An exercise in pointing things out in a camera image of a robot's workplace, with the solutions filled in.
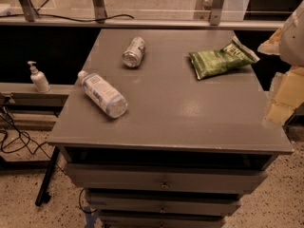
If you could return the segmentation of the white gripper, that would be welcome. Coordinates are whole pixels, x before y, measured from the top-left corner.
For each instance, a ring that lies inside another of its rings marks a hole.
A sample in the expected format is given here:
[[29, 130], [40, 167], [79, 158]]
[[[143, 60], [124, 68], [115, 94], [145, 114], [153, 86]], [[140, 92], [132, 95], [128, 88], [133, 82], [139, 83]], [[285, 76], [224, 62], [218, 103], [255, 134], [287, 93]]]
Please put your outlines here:
[[286, 73], [275, 74], [265, 109], [266, 121], [284, 125], [304, 103], [304, 1], [257, 51], [280, 54], [282, 61], [292, 65]]

